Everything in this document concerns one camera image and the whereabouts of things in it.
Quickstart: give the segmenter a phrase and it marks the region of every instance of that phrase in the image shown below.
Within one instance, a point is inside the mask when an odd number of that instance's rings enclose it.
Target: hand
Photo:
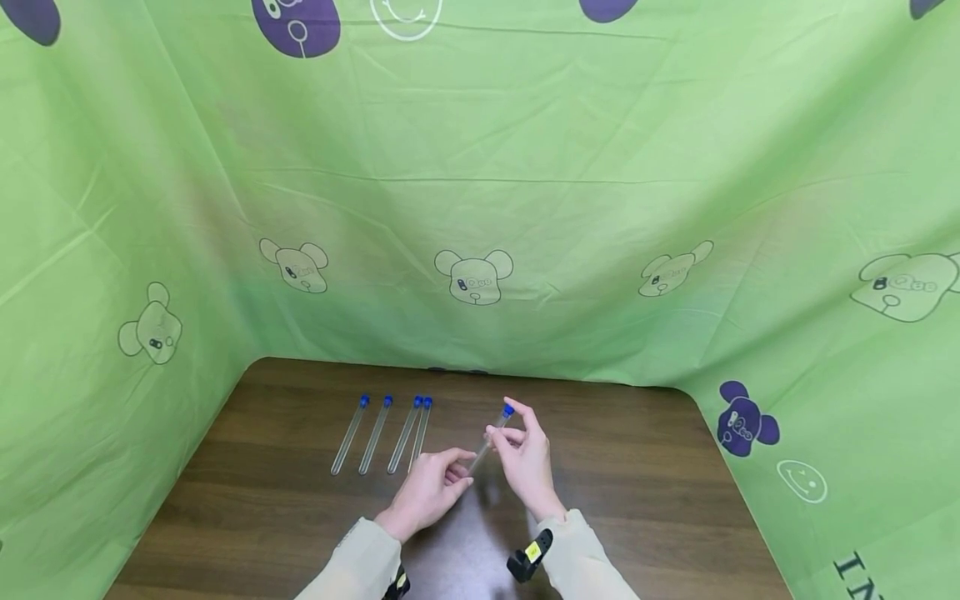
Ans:
[[[504,397],[503,401],[523,417],[523,425],[527,429],[496,429],[487,425],[487,436],[500,455],[507,483],[537,522],[549,516],[564,520],[566,508],[553,489],[550,442],[540,429],[534,409],[513,398]]]
[[[476,452],[450,448],[436,454],[421,454],[414,461],[390,508],[373,521],[400,543],[419,530],[433,525],[456,504],[473,483],[467,468],[457,461],[468,461]]]

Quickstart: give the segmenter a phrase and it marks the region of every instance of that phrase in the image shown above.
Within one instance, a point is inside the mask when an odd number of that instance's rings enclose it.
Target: yellow label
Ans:
[[[540,552],[540,547],[537,545],[536,542],[533,542],[532,544],[527,546],[527,549],[524,550],[524,553],[526,553],[527,558],[530,559],[531,563],[535,563],[537,559],[540,557],[540,555],[542,554],[542,552]]]

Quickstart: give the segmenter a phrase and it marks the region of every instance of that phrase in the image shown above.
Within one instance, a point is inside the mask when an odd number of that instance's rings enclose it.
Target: finger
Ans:
[[[509,461],[514,457],[516,448],[510,445],[510,441],[504,437],[502,431],[492,425],[487,425],[487,436],[493,443],[493,447],[496,448],[496,451],[500,454],[501,461]]]
[[[527,439],[526,431],[514,429],[513,427],[503,427],[500,429],[500,431],[503,432],[503,437],[509,440],[513,445],[521,445]]]
[[[444,468],[449,468],[450,465],[456,463],[457,461],[471,461],[476,458],[476,455],[476,452],[470,452],[462,448],[448,448],[437,454],[437,456],[440,457],[440,462],[444,465]]]
[[[449,510],[450,507],[456,504],[460,496],[464,495],[464,492],[466,492],[467,488],[471,485],[473,485],[473,478],[464,477],[460,481],[446,486],[443,492],[446,508]]]
[[[464,467],[460,463],[454,463],[447,468],[446,472],[453,473],[458,478],[460,478],[460,477],[466,477],[467,474],[469,473],[469,469]]]
[[[513,406],[516,413],[523,417],[523,426],[527,428],[527,433],[543,433],[543,430],[540,429],[540,422],[537,421],[537,415],[534,414],[534,409],[508,396],[504,396],[503,401]]]

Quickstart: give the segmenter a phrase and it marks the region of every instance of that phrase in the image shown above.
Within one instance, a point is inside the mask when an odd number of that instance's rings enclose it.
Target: purple bear print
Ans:
[[[634,7],[636,0],[580,0],[580,8],[591,21],[611,23]]]
[[[54,0],[0,0],[0,9],[26,37],[52,46],[60,36],[60,11]]]
[[[910,16],[913,20],[919,21],[921,18],[933,9],[937,8],[944,0],[910,0]]]
[[[754,440],[773,445],[780,441],[780,426],[770,415],[750,400],[747,387],[739,381],[728,381],[720,386],[720,396],[729,404],[717,422],[717,441],[733,456],[750,456]]]
[[[340,41],[340,15],[333,0],[252,0],[260,32],[277,50],[312,59]]]

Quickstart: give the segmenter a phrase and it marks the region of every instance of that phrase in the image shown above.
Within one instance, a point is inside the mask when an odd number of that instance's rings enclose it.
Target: wrist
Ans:
[[[527,508],[537,523],[543,523],[548,518],[555,518],[560,522],[566,520],[566,507],[557,494],[552,491],[536,502],[532,502]]]
[[[373,522],[387,532],[388,536],[399,541],[401,544],[406,543],[417,533],[416,526],[412,519],[401,515],[393,508],[389,508],[377,515]]]

